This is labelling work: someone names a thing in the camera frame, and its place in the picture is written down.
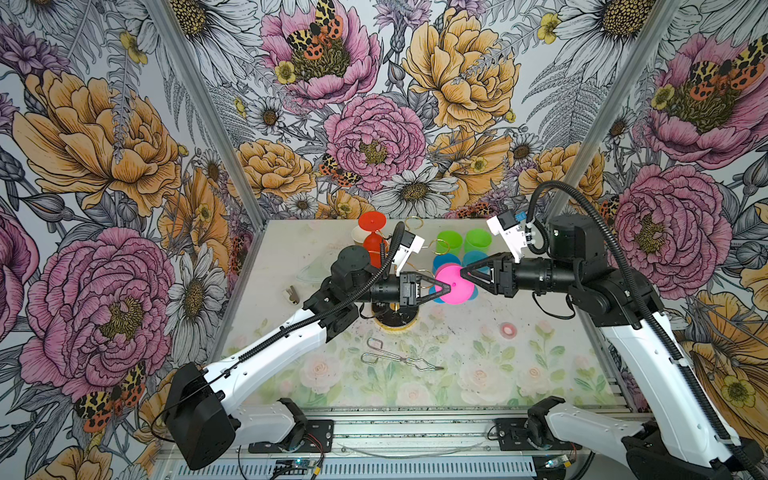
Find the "pink wine glass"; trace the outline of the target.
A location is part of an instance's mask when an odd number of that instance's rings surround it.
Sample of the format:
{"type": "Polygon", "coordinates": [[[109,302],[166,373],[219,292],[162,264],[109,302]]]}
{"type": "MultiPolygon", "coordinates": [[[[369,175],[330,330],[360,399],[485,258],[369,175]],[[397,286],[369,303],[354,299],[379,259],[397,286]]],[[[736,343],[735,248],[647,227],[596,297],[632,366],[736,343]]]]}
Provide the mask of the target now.
{"type": "Polygon", "coordinates": [[[449,305],[460,305],[468,302],[475,293],[475,285],[461,276],[462,266],[459,264],[445,264],[441,266],[435,278],[450,287],[450,291],[445,293],[440,285],[434,287],[436,293],[441,296],[436,299],[438,303],[449,305]]]}

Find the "blue wine glass front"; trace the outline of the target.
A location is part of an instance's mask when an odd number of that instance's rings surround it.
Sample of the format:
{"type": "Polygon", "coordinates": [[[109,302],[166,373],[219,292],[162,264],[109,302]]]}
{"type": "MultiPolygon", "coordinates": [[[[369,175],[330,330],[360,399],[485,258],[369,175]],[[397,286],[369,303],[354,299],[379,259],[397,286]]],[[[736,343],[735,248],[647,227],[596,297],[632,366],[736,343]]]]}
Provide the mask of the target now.
{"type": "Polygon", "coordinates": [[[449,304],[455,304],[456,289],[462,290],[460,284],[463,279],[460,275],[461,262],[452,254],[439,255],[433,261],[432,273],[435,278],[451,286],[451,292],[447,294],[449,304]]]}

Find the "blue wine glass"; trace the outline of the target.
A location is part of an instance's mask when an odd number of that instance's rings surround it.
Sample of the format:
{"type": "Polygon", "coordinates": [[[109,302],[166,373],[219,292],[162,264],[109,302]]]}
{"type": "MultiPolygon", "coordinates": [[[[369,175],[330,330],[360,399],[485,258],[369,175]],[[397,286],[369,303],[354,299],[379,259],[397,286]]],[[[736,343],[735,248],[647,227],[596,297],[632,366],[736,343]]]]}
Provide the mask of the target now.
{"type": "Polygon", "coordinates": [[[435,278],[451,286],[451,292],[447,294],[449,304],[455,304],[456,289],[462,290],[460,284],[463,279],[460,275],[461,262],[452,254],[439,255],[433,261],[432,273],[435,278]]]}
{"type": "MultiPolygon", "coordinates": [[[[470,265],[472,263],[475,263],[477,261],[480,261],[480,260],[484,260],[487,257],[488,257],[488,255],[486,253],[482,252],[482,251],[479,251],[479,250],[469,251],[469,252],[464,254],[464,257],[463,257],[463,260],[462,260],[462,266],[463,267],[467,267],[468,265],[470,265]]],[[[475,300],[477,298],[477,296],[478,296],[478,288],[474,287],[473,293],[470,296],[469,300],[473,301],[473,300],[475,300]]]]}

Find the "green wine glass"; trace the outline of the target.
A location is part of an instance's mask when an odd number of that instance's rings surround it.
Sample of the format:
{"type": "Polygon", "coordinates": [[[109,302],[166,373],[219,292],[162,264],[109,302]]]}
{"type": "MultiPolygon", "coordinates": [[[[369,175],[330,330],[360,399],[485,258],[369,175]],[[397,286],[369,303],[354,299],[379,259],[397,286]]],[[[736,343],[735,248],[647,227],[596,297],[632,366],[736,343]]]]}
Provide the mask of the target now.
{"type": "Polygon", "coordinates": [[[480,228],[469,230],[465,235],[464,251],[487,253],[492,241],[493,237],[487,230],[480,228]]]}
{"type": "Polygon", "coordinates": [[[452,254],[458,256],[463,248],[463,236],[453,230],[444,230],[438,233],[435,240],[435,253],[437,255],[452,254]]]}

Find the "green wine glass front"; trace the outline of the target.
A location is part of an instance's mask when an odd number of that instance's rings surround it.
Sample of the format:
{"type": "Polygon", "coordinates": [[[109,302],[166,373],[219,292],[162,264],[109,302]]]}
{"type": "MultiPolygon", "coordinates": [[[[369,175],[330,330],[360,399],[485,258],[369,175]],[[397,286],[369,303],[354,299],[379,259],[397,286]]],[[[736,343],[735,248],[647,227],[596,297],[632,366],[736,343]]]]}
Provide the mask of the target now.
{"type": "Polygon", "coordinates": [[[444,230],[438,233],[435,240],[435,253],[437,255],[452,254],[458,256],[463,248],[463,236],[453,230],[444,230]]]}

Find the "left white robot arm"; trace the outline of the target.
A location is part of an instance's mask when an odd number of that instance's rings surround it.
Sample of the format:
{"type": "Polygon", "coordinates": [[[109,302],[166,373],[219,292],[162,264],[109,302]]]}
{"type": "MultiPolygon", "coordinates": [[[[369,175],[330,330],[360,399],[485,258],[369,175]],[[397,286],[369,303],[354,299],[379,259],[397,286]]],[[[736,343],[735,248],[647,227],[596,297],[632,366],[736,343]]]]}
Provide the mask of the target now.
{"type": "Polygon", "coordinates": [[[398,223],[374,267],[362,246],[342,249],[320,288],[289,319],[238,353],[205,367],[187,363],[172,378],[159,417],[189,469],[203,469],[233,446],[269,443],[291,450],[307,432],[302,410],[281,398],[253,413],[242,404],[262,384],[304,354],[342,334],[360,317],[363,303],[418,307],[452,292],[450,284],[402,269],[421,249],[420,237],[398,223]]]}

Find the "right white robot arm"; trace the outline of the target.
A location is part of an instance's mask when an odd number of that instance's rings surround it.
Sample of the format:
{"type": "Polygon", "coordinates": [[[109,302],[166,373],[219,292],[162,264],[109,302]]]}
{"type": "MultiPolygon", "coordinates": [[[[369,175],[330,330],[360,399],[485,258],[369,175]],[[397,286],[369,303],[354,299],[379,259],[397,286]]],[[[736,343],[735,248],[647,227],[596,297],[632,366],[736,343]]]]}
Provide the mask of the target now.
{"type": "Polygon", "coordinates": [[[538,220],[534,207],[491,217],[490,232],[506,251],[462,268],[461,276],[497,296],[522,291],[563,293],[631,371],[652,419],[623,421],[579,408],[559,396],[527,411],[528,442],[544,450],[575,444],[613,459],[639,479],[764,477],[763,454],[717,410],[692,361],[674,338],[653,284],[628,262],[602,215],[576,187],[547,181],[537,194],[561,191],[581,206],[578,215],[538,220]]]}

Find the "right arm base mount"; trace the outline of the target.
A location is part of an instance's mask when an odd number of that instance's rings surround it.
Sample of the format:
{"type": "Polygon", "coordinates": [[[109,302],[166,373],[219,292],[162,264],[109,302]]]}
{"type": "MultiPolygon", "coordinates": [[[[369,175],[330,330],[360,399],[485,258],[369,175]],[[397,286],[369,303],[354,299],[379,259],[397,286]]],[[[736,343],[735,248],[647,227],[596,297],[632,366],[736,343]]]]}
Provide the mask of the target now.
{"type": "Polygon", "coordinates": [[[560,440],[544,440],[537,445],[533,441],[532,434],[526,426],[527,420],[522,417],[505,417],[493,420],[492,427],[486,437],[489,441],[495,441],[501,451],[562,451],[580,453],[583,447],[572,442],[560,440]]]}

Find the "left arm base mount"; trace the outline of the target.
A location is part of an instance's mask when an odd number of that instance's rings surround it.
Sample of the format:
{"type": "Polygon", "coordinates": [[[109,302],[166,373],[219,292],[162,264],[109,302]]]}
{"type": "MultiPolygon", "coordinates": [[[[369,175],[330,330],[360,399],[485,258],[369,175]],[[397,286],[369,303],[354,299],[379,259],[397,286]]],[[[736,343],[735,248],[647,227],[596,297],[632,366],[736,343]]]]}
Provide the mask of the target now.
{"type": "Polygon", "coordinates": [[[288,436],[277,443],[251,443],[251,454],[268,453],[329,453],[334,440],[335,422],[330,419],[311,419],[294,427],[288,436]]]}

